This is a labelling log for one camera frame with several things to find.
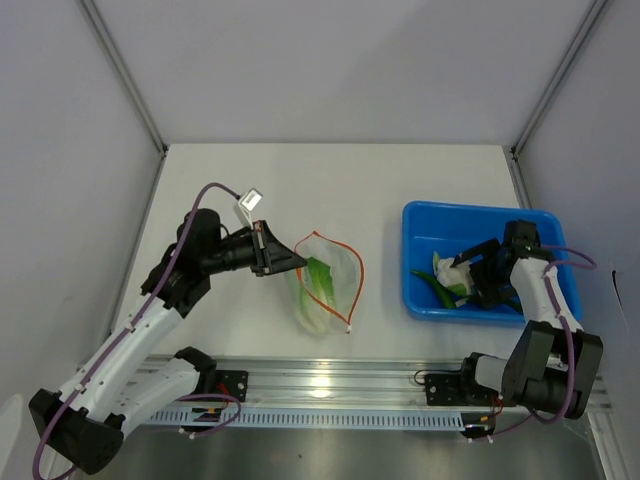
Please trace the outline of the white cauliflower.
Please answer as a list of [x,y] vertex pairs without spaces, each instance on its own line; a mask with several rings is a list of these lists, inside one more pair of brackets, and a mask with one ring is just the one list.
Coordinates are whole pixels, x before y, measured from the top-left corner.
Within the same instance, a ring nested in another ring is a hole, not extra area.
[[438,282],[458,297],[468,297],[474,293],[474,283],[470,275],[470,263],[453,265],[455,258],[443,258],[437,251],[432,255],[433,271]]

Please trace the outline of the clear zip bag orange zipper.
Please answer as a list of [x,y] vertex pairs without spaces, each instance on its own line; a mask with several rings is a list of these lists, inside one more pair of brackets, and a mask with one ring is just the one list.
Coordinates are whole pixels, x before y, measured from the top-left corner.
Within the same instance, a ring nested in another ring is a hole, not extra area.
[[307,261],[286,274],[301,328],[316,337],[350,334],[365,283],[361,255],[316,230],[299,240],[294,252]]

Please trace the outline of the green lettuce head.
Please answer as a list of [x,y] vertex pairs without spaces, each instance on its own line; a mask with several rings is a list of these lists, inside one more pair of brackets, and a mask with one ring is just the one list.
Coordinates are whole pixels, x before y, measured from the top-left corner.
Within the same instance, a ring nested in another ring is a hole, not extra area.
[[289,276],[294,315],[307,333],[327,335],[332,330],[336,309],[331,267],[313,256],[306,260],[306,267]]

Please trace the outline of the dark green cucumber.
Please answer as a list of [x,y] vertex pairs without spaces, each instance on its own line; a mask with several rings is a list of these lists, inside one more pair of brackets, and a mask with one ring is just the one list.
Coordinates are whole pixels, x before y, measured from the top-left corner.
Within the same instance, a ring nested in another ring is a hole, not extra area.
[[511,297],[500,296],[497,299],[497,301],[500,305],[506,305],[507,307],[514,310],[518,314],[520,315],[523,314],[523,307],[517,296],[511,296]]

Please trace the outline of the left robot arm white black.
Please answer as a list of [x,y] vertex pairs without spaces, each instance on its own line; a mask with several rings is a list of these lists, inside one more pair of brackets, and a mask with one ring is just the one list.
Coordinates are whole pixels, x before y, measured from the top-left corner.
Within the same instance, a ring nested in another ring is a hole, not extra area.
[[216,360],[194,347],[179,350],[144,381],[131,378],[210,291],[211,276],[248,269],[265,277],[306,264],[264,220],[224,235],[216,211],[187,214],[176,242],[143,283],[135,312],[72,379],[55,391],[40,389],[30,400],[40,436],[36,452],[50,447],[73,469],[93,475],[114,459],[134,429],[175,401],[239,405],[239,398],[222,389]]

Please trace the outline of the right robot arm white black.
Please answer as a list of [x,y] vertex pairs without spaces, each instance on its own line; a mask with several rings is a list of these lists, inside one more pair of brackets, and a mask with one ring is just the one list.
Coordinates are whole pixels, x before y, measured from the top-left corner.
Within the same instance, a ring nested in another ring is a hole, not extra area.
[[517,296],[527,321],[508,358],[474,352],[463,360],[456,389],[464,401],[479,403],[493,391],[545,424],[583,415],[604,346],[573,316],[558,280],[563,263],[553,251],[535,223],[513,220],[502,239],[453,258],[453,267],[467,266],[482,307]]

